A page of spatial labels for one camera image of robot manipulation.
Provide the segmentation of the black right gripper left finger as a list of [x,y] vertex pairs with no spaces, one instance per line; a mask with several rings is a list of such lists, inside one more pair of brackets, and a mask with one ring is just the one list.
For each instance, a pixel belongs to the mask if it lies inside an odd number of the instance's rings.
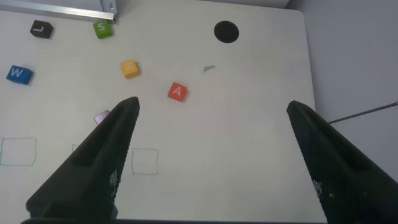
[[139,109],[136,97],[118,103],[28,199],[30,217],[112,219]]

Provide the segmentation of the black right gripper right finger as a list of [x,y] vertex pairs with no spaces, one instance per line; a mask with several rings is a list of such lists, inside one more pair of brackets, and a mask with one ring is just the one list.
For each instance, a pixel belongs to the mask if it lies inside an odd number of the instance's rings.
[[328,223],[397,223],[397,182],[309,106],[287,114]]

